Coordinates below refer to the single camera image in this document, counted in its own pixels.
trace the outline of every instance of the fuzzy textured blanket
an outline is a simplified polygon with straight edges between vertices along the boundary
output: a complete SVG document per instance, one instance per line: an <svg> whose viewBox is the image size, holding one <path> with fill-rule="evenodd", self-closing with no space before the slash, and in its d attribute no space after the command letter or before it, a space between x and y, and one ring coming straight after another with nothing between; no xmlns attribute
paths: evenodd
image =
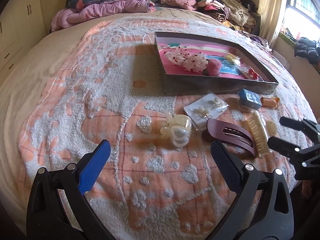
<svg viewBox="0 0 320 240"><path fill-rule="evenodd" d="M201 96L163 94L155 31L212 36L244 46L280 83L274 93L281 98L280 107L260 111L276 122L280 138L302 148L310 144L302 133L280 126L281 116L315 118L292 76L257 43L218 22L128 15L102 22L83 37L25 120L18 142L24 163L18 185L21 199L28 196L40 167L63 169L107 139L111 156L85 197L116 239L204 239L223 217L235 194L213 161L210 144L196 132L183 148L160 139L164 111L182 114L183 106ZM247 116L237 109L236 96L220 97L230 108L219 120L241 125ZM238 147L228 149L243 154ZM276 152L243 162L268 172L280 168L289 189L296 184L294 168ZM61 197L77 227L63 192ZM256 204L257 198L243 227Z"/></svg>

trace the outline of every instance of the clothing on windowsill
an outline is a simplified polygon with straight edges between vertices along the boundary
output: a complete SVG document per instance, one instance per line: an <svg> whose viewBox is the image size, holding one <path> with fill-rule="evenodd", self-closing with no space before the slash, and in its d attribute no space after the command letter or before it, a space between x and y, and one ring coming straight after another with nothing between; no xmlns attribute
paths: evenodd
<svg viewBox="0 0 320 240"><path fill-rule="evenodd" d="M320 44L317 41L310 41L302 37L298 39L294 48L294 56L306 58L310 64L317 65L320 61Z"/></svg>

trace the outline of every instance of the pink pom pom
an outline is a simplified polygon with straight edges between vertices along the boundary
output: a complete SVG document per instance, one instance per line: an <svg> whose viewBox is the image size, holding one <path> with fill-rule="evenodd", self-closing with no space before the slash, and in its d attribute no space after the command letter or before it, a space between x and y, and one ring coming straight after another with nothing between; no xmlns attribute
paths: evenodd
<svg viewBox="0 0 320 240"><path fill-rule="evenodd" d="M213 76L213 77L219 76L221 67L222 67L221 61L215 58L208 59L207 71L209 73L209 76Z"/></svg>

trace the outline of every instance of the earrings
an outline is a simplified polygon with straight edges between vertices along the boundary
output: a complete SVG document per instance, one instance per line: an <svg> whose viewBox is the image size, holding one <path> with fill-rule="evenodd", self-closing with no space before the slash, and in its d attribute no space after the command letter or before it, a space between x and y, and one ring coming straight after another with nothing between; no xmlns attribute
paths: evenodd
<svg viewBox="0 0 320 240"><path fill-rule="evenodd" d="M215 97L214 100L207 101L208 104L211 106L210 108L204 108L203 106L199 106L196 109L193 109L192 111L198 114L201 118L213 118L212 115L210 115L210 111L213 109L216 109L219 112L223 112L222 103L219 98Z"/></svg>

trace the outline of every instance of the pink comforter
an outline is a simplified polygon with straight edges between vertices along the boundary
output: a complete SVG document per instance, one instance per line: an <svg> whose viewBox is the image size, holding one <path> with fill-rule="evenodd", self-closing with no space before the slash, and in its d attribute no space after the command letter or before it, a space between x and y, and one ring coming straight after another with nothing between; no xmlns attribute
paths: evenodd
<svg viewBox="0 0 320 240"><path fill-rule="evenodd" d="M153 12L156 9L149 7L150 0L113 0L100 4L91 4L83 10L63 9L58 11L51 21L51 30L57 31L86 22L91 19L109 16L117 13Z"/></svg>

